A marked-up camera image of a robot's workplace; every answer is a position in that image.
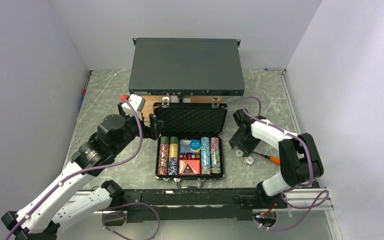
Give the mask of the white poker chip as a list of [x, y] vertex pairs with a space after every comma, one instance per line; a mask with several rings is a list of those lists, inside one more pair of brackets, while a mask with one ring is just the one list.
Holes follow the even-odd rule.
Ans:
[[212, 167], [211, 168], [211, 174], [217, 175], [221, 173], [221, 168], [220, 167]]
[[235, 151], [235, 155], [237, 157], [243, 157], [244, 156], [244, 152], [238, 149], [238, 150]]
[[244, 158], [244, 163], [248, 165], [252, 165], [255, 162], [255, 160], [251, 156], [247, 156]]

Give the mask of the blue dealer button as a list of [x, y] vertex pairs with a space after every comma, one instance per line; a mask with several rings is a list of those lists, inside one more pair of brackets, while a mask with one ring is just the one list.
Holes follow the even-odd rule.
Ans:
[[189, 143], [190, 150], [192, 152], [199, 152], [201, 150], [201, 142], [198, 139], [192, 139]]

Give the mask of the red triangle card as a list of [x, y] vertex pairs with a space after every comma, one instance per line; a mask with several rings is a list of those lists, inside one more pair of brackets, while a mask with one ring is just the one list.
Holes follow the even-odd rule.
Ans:
[[196, 171], [191, 165], [191, 163], [186, 161], [181, 161], [179, 163], [179, 174], [180, 175], [196, 175]]

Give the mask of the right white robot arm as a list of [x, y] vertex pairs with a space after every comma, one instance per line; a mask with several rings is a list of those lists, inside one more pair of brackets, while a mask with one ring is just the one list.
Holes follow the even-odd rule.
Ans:
[[269, 207], [275, 196], [305, 184], [312, 184], [324, 174], [324, 166], [314, 138], [309, 133], [294, 133], [280, 128], [262, 116], [250, 116], [240, 109], [233, 114], [238, 130], [229, 140], [231, 148], [238, 148], [249, 156], [260, 142], [278, 151], [280, 170], [257, 184], [256, 203]]

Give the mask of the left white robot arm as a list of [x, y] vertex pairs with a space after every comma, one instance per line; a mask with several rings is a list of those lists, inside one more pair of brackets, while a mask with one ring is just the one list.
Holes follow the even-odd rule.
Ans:
[[70, 198], [103, 170], [117, 166], [118, 154], [135, 138], [157, 140], [163, 121], [150, 114], [145, 125], [141, 111], [131, 103], [118, 105], [119, 112], [106, 116], [87, 142], [75, 152], [59, 176], [31, 203], [2, 217], [9, 236], [17, 240], [55, 240], [64, 230], [93, 212], [117, 210], [125, 203], [124, 190], [107, 180], [91, 194]]

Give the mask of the wooden board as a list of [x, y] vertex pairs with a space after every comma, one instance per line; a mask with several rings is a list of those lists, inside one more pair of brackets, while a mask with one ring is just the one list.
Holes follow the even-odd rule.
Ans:
[[[142, 96], [145, 99], [145, 104], [142, 109], [142, 113], [144, 115], [148, 115], [153, 113], [154, 103], [162, 103], [163, 95], [148, 95]], [[169, 103], [179, 103], [182, 100], [183, 103], [212, 103], [214, 98], [218, 98], [219, 102], [223, 102], [222, 96], [214, 96], [214, 95], [194, 95], [194, 96], [184, 96], [178, 97], [175, 95], [167, 96], [169, 98]]]

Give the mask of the light blue chip column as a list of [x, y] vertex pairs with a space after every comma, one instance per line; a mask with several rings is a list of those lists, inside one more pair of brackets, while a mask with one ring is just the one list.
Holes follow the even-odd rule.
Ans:
[[201, 174], [211, 174], [211, 149], [210, 138], [202, 137], [201, 140]]

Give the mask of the green yellow blue chip column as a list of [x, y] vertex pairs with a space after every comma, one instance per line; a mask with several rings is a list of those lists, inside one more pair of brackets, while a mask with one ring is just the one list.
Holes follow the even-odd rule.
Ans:
[[174, 176], [178, 174], [179, 165], [179, 138], [171, 136], [169, 138], [168, 174]]

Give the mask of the red green chip column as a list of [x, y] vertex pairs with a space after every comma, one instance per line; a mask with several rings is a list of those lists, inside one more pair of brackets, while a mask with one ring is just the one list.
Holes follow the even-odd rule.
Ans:
[[157, 174], [160, 176], [167, 176], [169, 165], [170, 140], [167, 136], [161, 136], [159, 140], [160, 141]]

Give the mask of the blue playing card deck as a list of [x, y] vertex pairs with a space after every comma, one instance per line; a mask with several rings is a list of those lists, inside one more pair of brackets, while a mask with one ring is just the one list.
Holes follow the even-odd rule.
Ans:
[[199, 153], [200, 151], [198, 152], [193, 152], [191, 151], [190, 149], [190, 141], [191, 140], [196, 140], [196, 139], [181, 139], [179, 141], [179, 152], [182, 153], [182, 154], [195, 154], [195, 153]]

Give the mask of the black poker chip case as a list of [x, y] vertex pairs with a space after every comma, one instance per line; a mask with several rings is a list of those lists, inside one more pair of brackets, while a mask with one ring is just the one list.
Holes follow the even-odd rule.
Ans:
[[228, 113], [228, 105], [220, 103], [214, 98], [212, 103], [169, 103], [168, 97], [162, 102], [153, 105], [153, 114], [158, 120], [164, 121], [160, 137], [178, 137], [181, 139], [196, 139], [201, 141], [202, 137], [219, 138], [220, 150], [220, 174], [202, 175], [180, 175], [179, 158], [177, 175], [158, 175], [159, 145], [160, 137], [157, 139], [157, 156], [155, 165], [155, 177], [158, 180], [175, 181], [179, 189], [201, 189], [206, 181], [222, 180], [225, 177], [225, 160], [223, 153], [223, 141], [221, 138]]

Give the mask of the red dice row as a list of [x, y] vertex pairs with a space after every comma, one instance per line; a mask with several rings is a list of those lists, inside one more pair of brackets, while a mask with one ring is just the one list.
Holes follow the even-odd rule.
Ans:
[[181, 153], [178, 156], [179, 160], [200, 160], [201, 155], [198, 153]]

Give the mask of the orange handled screwdriver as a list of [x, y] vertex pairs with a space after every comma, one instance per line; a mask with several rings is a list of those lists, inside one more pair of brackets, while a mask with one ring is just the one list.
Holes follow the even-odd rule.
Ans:
[[261, 156], [269, 161], [271, 161], [272, 163], [275, 163], [277, 165], [280, 165], [280, 158], [279, 157], [276, 157], [276, 156], [271, 156], [271, 155], [266, 155], [266, 154], [262, 154], [262, 153], [258, 153], [258, 152], [255, 152], [253, 151], [252, 152], [253, 154], [256, 154], [258, 156]]

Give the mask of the dark rack-mount server unit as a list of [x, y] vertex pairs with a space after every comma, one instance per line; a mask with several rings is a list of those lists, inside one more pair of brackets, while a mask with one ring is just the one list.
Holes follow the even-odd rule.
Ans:
[[235, 38], [138, 37], [128, 90], [140, 96], [243, 96]]

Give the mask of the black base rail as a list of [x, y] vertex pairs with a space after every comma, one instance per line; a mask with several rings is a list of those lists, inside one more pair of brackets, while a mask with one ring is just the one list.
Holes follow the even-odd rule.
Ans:
[[236, 219], [251, 221], [255, 214], [286, 205], [279, 197], [263, 202], [255, 188], [127, 189], [124, 201], [106, 211], [121, 212], [127, 223], [155, 220]]

